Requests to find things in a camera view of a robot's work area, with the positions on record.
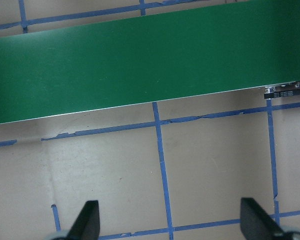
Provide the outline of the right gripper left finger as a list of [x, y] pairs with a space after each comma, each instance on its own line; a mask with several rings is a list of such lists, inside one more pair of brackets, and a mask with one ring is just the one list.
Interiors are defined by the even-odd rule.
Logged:
[[66, 235], [67, 240], [97, 240], [100, 235], [100, 210], [98, 200], [87, 201]]

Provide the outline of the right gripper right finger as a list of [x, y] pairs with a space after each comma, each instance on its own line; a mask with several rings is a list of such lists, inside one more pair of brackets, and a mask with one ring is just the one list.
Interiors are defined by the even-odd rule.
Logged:
[[285, 239], [285, 232], [251, 197], [240, 200], [240, 230], [246, 240]]

